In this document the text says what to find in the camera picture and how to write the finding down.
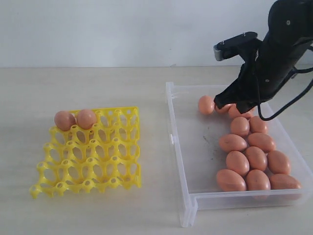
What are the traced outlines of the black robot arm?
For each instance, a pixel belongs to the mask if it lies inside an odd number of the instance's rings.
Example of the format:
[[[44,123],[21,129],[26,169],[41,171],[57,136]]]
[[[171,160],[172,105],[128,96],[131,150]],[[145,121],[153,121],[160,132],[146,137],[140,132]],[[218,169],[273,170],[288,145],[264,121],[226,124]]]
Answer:
[[[246,32],[214,46],[217,61],[239,55],[244,63],[238,78],[214,102],[221,109],[236,104],[240,113],[274,98],[295,72],[295,64],[313,43],[313,2],[277,0],[268,14],[263,40]]]

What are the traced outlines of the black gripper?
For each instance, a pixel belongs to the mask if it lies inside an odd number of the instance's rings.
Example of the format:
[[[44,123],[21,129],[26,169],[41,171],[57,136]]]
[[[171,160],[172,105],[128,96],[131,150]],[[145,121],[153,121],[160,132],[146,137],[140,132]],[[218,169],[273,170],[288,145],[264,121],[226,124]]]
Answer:
[[[236,104],[240,114],[249,112],[259,103],[274,97],[278,89],[278,75],[274,69],[274,50],[267,41],[255,40],[239,49],[244,60],[238,78],[214,102],[221,109],[227,104]]]

